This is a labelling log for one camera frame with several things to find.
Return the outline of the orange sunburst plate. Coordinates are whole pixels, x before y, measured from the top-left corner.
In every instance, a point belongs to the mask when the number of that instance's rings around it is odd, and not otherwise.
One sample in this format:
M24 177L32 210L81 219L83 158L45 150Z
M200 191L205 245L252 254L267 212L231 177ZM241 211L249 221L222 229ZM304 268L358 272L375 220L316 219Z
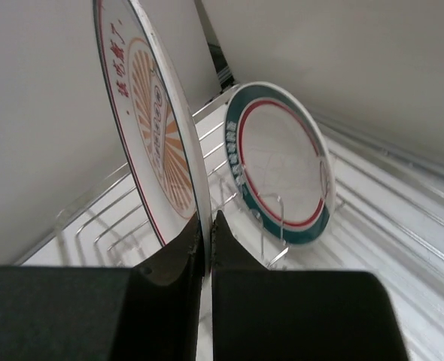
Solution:
M166 245L195 220L209 275L208 178L169 52L138 1L94 1L93 19L112 114L152 230Z

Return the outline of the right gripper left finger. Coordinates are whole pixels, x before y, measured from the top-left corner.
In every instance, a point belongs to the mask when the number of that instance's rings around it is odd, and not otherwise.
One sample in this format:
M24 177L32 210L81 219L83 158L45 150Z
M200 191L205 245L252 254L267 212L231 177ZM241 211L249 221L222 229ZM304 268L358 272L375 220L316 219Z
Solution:
M132 268L0 266L0 360L193 360L199 220Z

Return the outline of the green rimmed plate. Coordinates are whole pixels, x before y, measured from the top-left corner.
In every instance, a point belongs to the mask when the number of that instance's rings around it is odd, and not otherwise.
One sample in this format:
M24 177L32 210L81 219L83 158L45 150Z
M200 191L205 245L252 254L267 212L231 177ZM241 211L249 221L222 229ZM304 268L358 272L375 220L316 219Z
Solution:
M268 82L237 88L224 117L224 149L234 184L268 235L315 243L336 207L327 142L306 107Z

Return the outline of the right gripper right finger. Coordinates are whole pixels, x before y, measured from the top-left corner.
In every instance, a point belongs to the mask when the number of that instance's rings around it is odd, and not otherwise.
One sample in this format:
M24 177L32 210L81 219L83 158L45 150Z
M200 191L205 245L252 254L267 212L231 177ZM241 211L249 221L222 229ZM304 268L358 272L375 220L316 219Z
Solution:
M212 229L215 360L406 360L381 281L365 271L271 271L218 212Z

